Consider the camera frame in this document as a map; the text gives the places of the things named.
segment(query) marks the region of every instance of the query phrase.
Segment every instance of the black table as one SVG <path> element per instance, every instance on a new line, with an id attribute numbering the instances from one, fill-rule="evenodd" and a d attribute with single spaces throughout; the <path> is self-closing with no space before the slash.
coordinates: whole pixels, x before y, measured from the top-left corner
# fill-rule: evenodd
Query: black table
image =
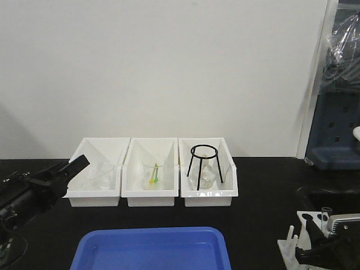
<path id="1" fill-rule="evenodd" d="M 13 171 L 36 172 L 63 160 L 0 160 L 0 178 Z M 68 199 L 35 217 L 20 233 L 28 240 L 24 257 L 9 269 L 69 269 L 80 239 L 104 229 L 211 226 L 226 240 L 233 270 L 285 269 L 277 239 L 285 239 L 289 225 L 299 233 L 296 217 L 302 205 L 298 188 L 360 187 L 358 171 L 326 172 L 304 161 L 285 157 L 236 157 L 239 196 L 230 207 L 72 208 Z"/>

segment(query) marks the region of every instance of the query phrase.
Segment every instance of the black cable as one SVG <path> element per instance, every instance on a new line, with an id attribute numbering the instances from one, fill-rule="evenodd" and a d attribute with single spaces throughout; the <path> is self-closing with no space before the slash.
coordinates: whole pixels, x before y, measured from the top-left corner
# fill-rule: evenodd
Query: black cable
<path id="1" fill-rule="evenodd" d="M 7 233 L 9 233 L 10 235 L 12 236 L 17 236 L 21 241 L 22 241 L 22 244 L 23 244 L 23 249 L 22 249 L 22 252 L 19 253 L 19 255 L 15 256 L 13 259 L 9 260 L 8 262 L 5 262 L 3 264 L 0 264 L 0 269 L 5 269 L 5 268 L 8 268 L 9 266 L 13 265 L 14 263 L 16 263 L 22 256 L 24 256 L 26 250 L 28 249 L 28 242 L 25 238 L 23 238 L 21 235 L 19 235 L 18 233 L 16 233 L 15 231 L 12 231 L 8 228 L 6 228 L 5 226 L 5 222 L 8 220 L 8 218 L 6 220 L 4 220 L 2 217 L 0 217 L 0 221 L 1 221 L 1 227 L 3 228 L 3 230 Z"/>

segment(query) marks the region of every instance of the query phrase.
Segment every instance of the white bin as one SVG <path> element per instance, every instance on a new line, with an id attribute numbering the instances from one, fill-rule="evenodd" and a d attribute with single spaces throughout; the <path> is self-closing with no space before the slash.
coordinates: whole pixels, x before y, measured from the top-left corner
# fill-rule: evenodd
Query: white bin
<path id="1" fill-rule="evenodd" d="M 216 158 L 209 159 L 209 165 L 217 174 L 213 186 L 209 189 L 199 189 L 194 186 L 194 177 L 187 176 L 191 153 L 195 145 L 211 145 L 218 150 L 220 168 L 223 177 L 221 183 Z M 211 156 L 211 150 L 199 148 L 199 155 Z M 224 138 L 179 138 L 180 170 L 181 170 L 181 197 L 185 198 L 185 206 L 230 206 L 232 197 L 238 196 L 236 166 L 231 158 Z M 194 158 L 191 168 L 199 166 L 200 159 Z"/>
<path id="2" fill-rule="evenodd" d="M 155 164 L 159 167 L 146 175 L 145 165 Z M 160 179 L 152 186 L 157 174 Z M 177 138 L 132 138 L 121 185 L 121 196 L 127 198 L 129 206 L 174 206 L 179 195 Z"/>
<path id="3" fill-rule="evenodd" d="M 69 183 L 64 197 L 69 198 L 72 206 L 119 204 L 121 169 L 129 142 L 130 138 L 83 138 L 69 162 L 84 154 L 90 165 Z M 99 173 L 97 169 L 101 170 L 104 164 L 111 169 Z"/>

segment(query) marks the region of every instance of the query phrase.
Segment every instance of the metal ring stand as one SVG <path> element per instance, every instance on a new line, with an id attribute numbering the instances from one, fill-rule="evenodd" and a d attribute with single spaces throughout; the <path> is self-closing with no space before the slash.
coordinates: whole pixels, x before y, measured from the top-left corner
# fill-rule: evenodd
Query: metal ring stand
<path id="1" fill-rule="evenodd" d="M 215 154 L 213 156 L 198 156 L 195 154 L 195 150 L 197 147 L 210 147 L 211 149 L 213 149 L 215 151 Z M 211 145 L 195 145 L 190 149 L 190 153 L 191 153 L 191 160 L 190 160 L 190 164 L 189 164 L 189 170 L 187 171 L 187 175 L 189 177 L 189 173 L 190 173 L 190 169 L 191 169 L 191 165 L 192 165 L 192 160 L 194 159 L 194 157 L 200 159 L 200 167 L 199 167 L 199 176 L 197 178 L 197 189 L 200 189 L 200 176 L 201 176 L 201 166 L 203 165 L 203 159 L 213 159 L 216 158 L 216 161 L 218 162 L 218 169 L 219 169 L 219 175 L 220 175 L 220 180 L 223 183 L 223 177 L 221 175 L 221 168 L 220 168 L 220 162 L 219 162 L 219 157 L 218 157 L 218 150 Z"/>

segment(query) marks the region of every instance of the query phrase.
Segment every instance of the white wall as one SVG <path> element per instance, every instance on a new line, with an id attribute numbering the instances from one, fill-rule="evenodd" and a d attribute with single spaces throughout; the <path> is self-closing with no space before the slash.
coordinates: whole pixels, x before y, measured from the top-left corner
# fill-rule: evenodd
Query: white wall
<path id="1" fill-rule="evenodd" d="M 326 0 L 4 0 L 0 159 L 83 137 L 295 156 Z"/>

